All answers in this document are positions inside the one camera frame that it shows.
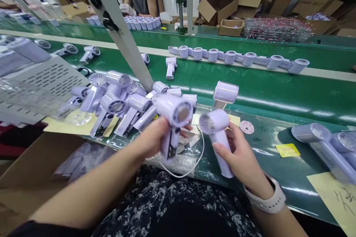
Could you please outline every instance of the white glove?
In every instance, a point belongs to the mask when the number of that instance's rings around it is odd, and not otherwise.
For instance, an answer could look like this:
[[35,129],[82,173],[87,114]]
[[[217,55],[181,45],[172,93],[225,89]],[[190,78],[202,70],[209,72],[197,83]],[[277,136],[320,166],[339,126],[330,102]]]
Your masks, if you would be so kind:
[[120,5],[120,10],[121,10],[121,13],[125,13],[125,14],[128,14],[130,16],[135,16],[136,15],[136,11],[133,10],[133,8],[130,7],[130,5],[128,5],[128,4],[121,4]]

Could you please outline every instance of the left hand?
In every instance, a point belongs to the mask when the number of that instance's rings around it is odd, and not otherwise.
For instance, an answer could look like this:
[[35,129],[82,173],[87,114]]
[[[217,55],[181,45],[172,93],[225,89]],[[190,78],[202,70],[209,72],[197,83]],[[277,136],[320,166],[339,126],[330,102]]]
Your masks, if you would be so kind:
[[[187,130],[192,130],[193,127],[186,125]],[[155,119],[142,134],[134,141],[135,148],[139,151],[139,156],[142,159],[154,156],[161,149],[161,143],[164,135],[169,130],[169,122],[164,117]],[[187,137],[184,132],[181,132],[183,137]]]

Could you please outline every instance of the yellow sticky note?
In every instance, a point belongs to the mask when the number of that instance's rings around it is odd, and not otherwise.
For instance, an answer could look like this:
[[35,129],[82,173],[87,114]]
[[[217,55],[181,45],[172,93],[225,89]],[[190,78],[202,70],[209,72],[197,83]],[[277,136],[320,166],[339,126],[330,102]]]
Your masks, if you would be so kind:
[[[75,110],[70,115],[75,116],[75,114],[80,114],[81,111]],[[90,131],[93,128],[96,120],[98,118],[91,114],[90,120],[83,125],[69,124],[66,122],[58,121],[53,118],[46,117],[42,122],[47,123],[48,126],[43,131],[56,132],[56,133],[68,133],[68,134],[77,134],[77,135],[90,135]],[[104,137],[109,137],[111,132],[114,130],[117,122],[119,121],[118,117],[114,117],[111,121],[109,127],[107,127],[104,132]]]
[[341,183],[331,172],[307,176],[348,237],[356,236],[356,185]]
[[233,115],[230,115],[230,114],[227,114],[227,115],[230,118],[230,122],[234,123],[237,126],[240,126],[240,122],[241,122],[240,117],[236,117],[236,116],[233,116]]
[[294,144],[277,144],[276,148],[281,157],[300,156],[300,153]]

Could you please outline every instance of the metal pole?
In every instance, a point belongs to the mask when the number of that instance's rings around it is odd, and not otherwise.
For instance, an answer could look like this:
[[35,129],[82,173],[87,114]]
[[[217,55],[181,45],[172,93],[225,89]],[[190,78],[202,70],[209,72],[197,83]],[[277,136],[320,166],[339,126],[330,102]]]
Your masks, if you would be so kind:
[[117,0],[89,1],[104,26],[108,29],[108,33],[118,46],[135,76],[146,91],[151,91],[153,86],[152,77],[126,25]]
[[193,34],[193,0],[187,0],[188,35]]

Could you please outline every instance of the right hand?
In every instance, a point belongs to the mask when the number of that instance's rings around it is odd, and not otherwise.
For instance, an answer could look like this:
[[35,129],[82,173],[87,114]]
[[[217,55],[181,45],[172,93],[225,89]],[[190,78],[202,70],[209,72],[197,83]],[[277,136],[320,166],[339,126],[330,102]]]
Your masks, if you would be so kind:
[[230,165],[235,176],[252,194],[262,199],[271,198],[274,193],[273,187],[264,175],[243,132],[230,122],[226,136],[232,152],[222,144],[214,143],[216,153]]

